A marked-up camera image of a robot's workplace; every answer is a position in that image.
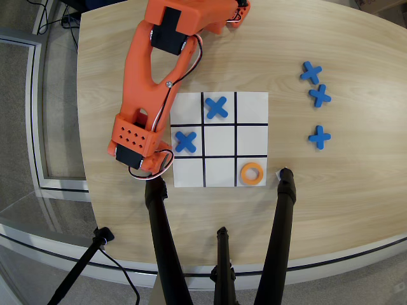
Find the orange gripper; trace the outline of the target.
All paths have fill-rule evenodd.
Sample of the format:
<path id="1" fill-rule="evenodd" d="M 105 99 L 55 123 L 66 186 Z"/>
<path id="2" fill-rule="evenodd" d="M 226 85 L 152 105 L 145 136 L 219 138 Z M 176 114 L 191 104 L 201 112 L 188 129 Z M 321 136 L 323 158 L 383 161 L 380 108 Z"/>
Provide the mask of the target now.
<path id="1" fill-rule="evenodd" d="M 142 170 L 146 173 L 158 174 L 164 170 L 167 162 L 171 160 L 172 151 L 170 146 L 163 142 L 159 145 L 159 150 L 151 156 L 143 157 L 141 154 L 128 149 L 114 141 L 110 141 L 107 152 L 114 156 L 117 161 L 135 170 Z"/>

